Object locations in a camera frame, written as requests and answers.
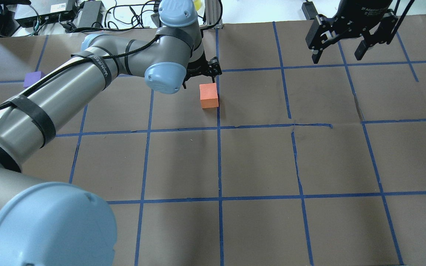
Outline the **orange foam block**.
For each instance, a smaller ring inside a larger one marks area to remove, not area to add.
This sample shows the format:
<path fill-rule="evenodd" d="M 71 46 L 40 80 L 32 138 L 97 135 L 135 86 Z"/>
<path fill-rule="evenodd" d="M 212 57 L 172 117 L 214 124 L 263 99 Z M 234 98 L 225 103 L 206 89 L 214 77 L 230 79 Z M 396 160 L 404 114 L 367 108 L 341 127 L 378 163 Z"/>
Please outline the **orange foam block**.
<path fill-rule="evenodd" d="M 199 85 L 201 108 L 218 108 L 219 95 L 216 83 L 204 83 Z"/>

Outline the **brown paper table mat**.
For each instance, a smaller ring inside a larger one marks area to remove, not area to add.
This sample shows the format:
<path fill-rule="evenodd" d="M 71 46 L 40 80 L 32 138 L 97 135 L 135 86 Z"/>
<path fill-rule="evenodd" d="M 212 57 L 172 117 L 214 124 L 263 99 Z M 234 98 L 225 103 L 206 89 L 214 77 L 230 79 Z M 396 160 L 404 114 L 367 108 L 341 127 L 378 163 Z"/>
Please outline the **brown paper table mat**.
<path fill-rule="evenodd" d="M 206 32 L 219 108 L 120 75 L 23 172 L 105 199 L 117 266 L 426 266 L 426 15 L 361 62 L 310 25 Z"/>

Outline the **black power adapter brick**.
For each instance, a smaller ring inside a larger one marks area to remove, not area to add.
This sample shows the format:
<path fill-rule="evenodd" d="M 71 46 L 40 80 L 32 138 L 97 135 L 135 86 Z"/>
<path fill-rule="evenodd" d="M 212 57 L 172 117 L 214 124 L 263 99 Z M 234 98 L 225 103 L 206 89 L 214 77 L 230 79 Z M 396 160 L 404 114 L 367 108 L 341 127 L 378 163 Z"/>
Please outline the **black power adapter brick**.
<path fill-rule="evenodd" d="M 78 28 L 100 28 L 103 17 L 103 2 L 100 0 L 84 1 L 78 7 L 81 12 L 78 19 Z"/>

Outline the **purple foam block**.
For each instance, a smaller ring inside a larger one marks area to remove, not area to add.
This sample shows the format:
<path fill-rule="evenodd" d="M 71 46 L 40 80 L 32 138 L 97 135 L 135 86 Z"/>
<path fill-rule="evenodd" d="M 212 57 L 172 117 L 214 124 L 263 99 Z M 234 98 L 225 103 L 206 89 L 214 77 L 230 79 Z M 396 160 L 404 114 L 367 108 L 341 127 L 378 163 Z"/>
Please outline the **purple foam block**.
<path fill-rule="evenodd" d="M 46 74 L 42 71 L 33 71 L 25 74 L 25 79 L 23 83 L 23 88 L 27 89 L 30 86 L 34 85 L 38 81 L 40 81 Z"/>

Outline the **aluminium frame post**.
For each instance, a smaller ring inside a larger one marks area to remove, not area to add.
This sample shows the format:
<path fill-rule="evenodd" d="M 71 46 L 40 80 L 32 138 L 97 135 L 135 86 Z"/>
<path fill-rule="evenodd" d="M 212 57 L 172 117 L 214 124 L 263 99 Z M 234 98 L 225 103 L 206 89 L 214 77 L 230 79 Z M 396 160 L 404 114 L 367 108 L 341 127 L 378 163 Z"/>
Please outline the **aluminium frame post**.
<path fill-rule="evenodd" d="M 223 10 L 223 2 L 221 0 L 205 0 L 204 25 L 201 29 L 222 29 Z"/>

